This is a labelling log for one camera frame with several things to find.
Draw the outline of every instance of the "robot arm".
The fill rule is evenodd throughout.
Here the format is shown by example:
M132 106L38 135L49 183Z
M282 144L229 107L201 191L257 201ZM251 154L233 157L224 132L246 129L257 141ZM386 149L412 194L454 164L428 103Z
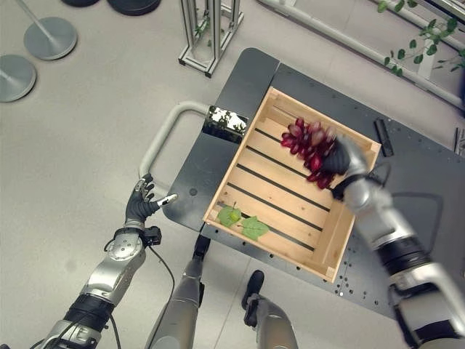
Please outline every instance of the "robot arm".
M463 295L421 247L412 227L392 206L390 194L367 178L368 168L357 146L340 138L324 166L347 173L335 191L354 212L360 235L379 256L401 298L394 311L407 344L421 349L465 348Z
M160 230L157 227L145 228L146 218L177 198L171 195L150 201L153 197L149 194L153 188L152 180L147 174L137 182L126 207L124 227L115 232L104 260L95 268L64 319L54 325L40 348L93 349L97 346L100 332L126 293L132 276L145 261L145 247L160 244Z

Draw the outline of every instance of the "grape bunch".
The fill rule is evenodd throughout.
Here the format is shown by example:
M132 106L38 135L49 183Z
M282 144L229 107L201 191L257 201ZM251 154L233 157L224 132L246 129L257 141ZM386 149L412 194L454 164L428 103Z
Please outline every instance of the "grape bunch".
M288 125L288 132L281 137L281 145L290 148L292 155L304 161L304 167L310 170L309 182L316 182L319 189L327 188L334 179L334 174L321 170L324 159L334 148L336 130L322 128L319 121L304 123L297 119L295 124Z

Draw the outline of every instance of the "stand base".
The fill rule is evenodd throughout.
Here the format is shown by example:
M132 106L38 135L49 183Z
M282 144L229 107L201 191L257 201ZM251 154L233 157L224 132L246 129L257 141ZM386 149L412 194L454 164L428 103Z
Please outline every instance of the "stand base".
M0 57L0 102L12 102L26 96L36 82L36 69L31 62L18 55Z
M90 6L98 2L99 0L62 0L65 4L74 7L85 7Z
M141 16L152 12L161 0L108 0L115 11L127 16Z
M78 34L67 20L58 17L48 17L39 20L48 30L49 39L36 24L32 24L24 34L24 46L34 56L41 60L57 60L70 53Z

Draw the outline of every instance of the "gray floor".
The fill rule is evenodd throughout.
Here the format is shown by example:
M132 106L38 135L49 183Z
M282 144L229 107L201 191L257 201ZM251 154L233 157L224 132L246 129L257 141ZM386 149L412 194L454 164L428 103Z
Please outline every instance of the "gray floor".
M182 100L213 103L246 47L268 52L445 146L452 145L454 127L465 127L455 108L253 0L242 1L243 26L212 79L177 63L185 45L179 1L163 0L155 12L136 18L114 12L104 0L83 9L58 0L27 2L39 17L71 21L79 42L57 62L31 57L22 44L28 18L13 0L0 0L0 53L28 57L39 74L30 95L0 105L0 342L12 349L42 338L102 259L164 116ZM377 17L366 0L299 3L386 52L401 44L394 38L415 33L394 15ZM458 74L435 74L438 84L456 90ZM155 164L159 180L172 182L200 126L199 118L182 118ZM180 276L196 235L162 213L149 223L162 229L158 251ZM218 243L206 259L195 348L254 348L239 299L255 268L265 271L263 293L286 309L301 348L404 348L394 321ZM150 255L115 311L123 348L144 345L169 287L166 271ZM114 347L113 333L104 331L99 348Z

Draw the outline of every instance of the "metal table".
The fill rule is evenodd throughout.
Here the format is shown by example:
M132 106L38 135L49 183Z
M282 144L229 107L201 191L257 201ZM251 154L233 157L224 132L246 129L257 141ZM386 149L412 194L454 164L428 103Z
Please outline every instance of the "metal table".
M465 292L465 214L461 205L465 194L465 160L258 49L242 52L216 105L247 116L250 122L270 85L374 140L377 136L373 121L377 118L385 120L395 152L389 158L380 154L378 159L378 162L392 165L387 188L392 193L432 193L443 199L436 236L434 222L440 206L437 201L422 196L395 196L395 204L415 228L422 244L426 248L432 247L433 258L445 266ZM170 192L179 194L179 199L164 207L164 214L179 224L332 294L393 317L387 298L387 275L355 229L338 277L334 284L330 284L239 238L204 225L203 214L237 148L234 143L201 132L170 189Z

